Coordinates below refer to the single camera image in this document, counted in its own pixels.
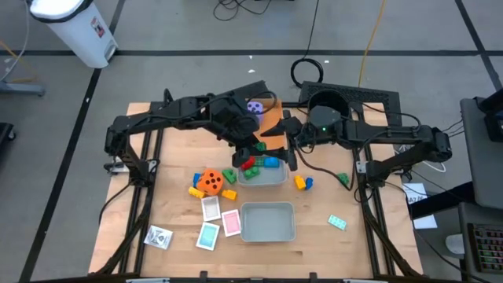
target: yellow block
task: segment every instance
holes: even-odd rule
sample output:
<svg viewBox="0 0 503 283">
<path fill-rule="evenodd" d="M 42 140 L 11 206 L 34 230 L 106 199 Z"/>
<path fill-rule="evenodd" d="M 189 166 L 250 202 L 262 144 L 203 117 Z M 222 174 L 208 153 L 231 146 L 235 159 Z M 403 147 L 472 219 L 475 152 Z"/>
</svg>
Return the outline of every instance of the yellow block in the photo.
<svg viewBox="0 0 503 283">
<path fill-rule="evenodd" d="M 296 182 L 296 186 L 298 190 L 306 189 L 306 182 L 300 176 L 295 176 L 293 180 Z"/>
<path fill-rule="evenodd" d="M 198 189 L 194 188 L 194 187 L 190 187 L 189 188 L 189 193 L 197 198 L 203 198 L 204 197 L 204 193 L 199 191 Z"/>
<path fill-rule="evenodd" d="M 230 189 L 224 189 L 222 191 L 222 197 L 228 198 L 230 200 L 236 200 L 237 192 L 234 192 L 233 190 Z"/>
</svg>

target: blue block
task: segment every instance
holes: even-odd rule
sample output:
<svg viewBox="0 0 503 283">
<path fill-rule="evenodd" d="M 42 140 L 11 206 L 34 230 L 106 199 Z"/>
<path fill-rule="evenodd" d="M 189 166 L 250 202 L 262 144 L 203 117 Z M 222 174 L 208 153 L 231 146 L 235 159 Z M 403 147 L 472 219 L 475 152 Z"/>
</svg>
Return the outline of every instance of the blue block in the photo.
<svg viewBox="0 0 503 283">
<path fill-rule="evenodd" d="M 306 179 L 306 190 L 310 189 L 313 186 L 313 179 L 311 177 L 308 177 Z"/>
<path fill-rule="evenodd" d="M 276 157 L 266 157 L 264 158 L 264 167 L 278 168 L 280 167 L 280 160 Z"/>
<path fill-rule="evenodd" d="M 201 174 L 200 173 L 194 174 L 194 178 L 192 179 L 192 183 L 193 183 L 193 187 L 194 188 L 196 188 L 197 181 L 199 181 L 199 178 L 201 178 Z"/>
</svg>

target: plastic container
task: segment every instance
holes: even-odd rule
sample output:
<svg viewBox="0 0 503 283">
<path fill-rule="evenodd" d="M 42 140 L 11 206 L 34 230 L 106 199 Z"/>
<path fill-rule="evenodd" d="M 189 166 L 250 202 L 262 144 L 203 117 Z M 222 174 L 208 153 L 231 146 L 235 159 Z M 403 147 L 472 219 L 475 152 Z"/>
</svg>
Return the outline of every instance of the plastic container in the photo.
<svg viewBox="0 0 503 283">
<path fill-rule="evenodd" d="M 241 206 L 241 238 L 245 242 L 295 240 L 296 220 L 292 203 L 244 203 Z"/>
<path fill-rule="evenodd" d="M 279 186 L 288 179 L 288 171 L 283 160 L 280 160 L 278 168 L 259 167 L 259 170 L 260 175 L 247 180 L 243 171 L 238 169 L 237 182 L 243 186 Z"/>
<path fill-rule="evenodd" d="M 46 23 L 91 68 L 104 68 L 117 42 L 92 0 L 34 0 L 31 15 Z"/>
</svg>

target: trash can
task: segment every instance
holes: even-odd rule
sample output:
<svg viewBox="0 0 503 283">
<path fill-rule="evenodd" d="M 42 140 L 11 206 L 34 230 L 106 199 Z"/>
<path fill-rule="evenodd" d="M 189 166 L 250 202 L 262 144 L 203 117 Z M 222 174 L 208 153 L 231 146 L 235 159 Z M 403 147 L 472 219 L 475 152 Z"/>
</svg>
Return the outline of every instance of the trash can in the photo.
<svg viewBox="0 0 503 283">
<path fill-rule="evenodd" d="M 30 13 L 91 68 L 106 67 L 117 49 L 93 0 L 33 0 Z"/>
</svg>

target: green block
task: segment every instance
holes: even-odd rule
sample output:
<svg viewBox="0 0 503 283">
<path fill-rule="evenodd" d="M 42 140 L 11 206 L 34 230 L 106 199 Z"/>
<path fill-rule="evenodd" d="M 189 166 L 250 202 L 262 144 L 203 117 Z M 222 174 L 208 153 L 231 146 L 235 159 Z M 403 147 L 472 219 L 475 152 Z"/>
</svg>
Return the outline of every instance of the green block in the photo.
<svg viewBox="0 0 503 283">
<path fill-rule="evenodd" d="M 234 170 L 232 169 L 225 169 L 222 171 L 223 177 L 229 182 L 230 184 L 233 184 L 236 182 L 237 176 Z"/>
<path fill-rule="evenodd" d="M 264 151 L 264 150 L 267 150 L 267 145 L 265 142 L 261 141 L 259 142 L 258 144 L 255 145 L 255 147 L 260 150 L 260 151 Z"/>
<path fill-rule="evenodd" d="M 340 180 L 345 184 L 345 185 L 348 185 L 349 184 L 349 177 L 347 176 L 346 173 L 340 173 L 340 174 L 337 174 L 337 176 L 339 176 Z"/>
<path fill-rule="evenodd" d="M 263 157 L 256 157 L 255 164 L 253 164 L 253 166 L 264 167 L 264 158 Z"/>
<path fill-rule="evenodd" d="M 258 167 L 252 167 L 252 168 L 244 171 L 244 178 L 247 180 L 250 178 L 253 178 L 255 176 L 258 176 L 258 175 L 260 175 L 260 171 L 259 171 Z"/>
</svg>

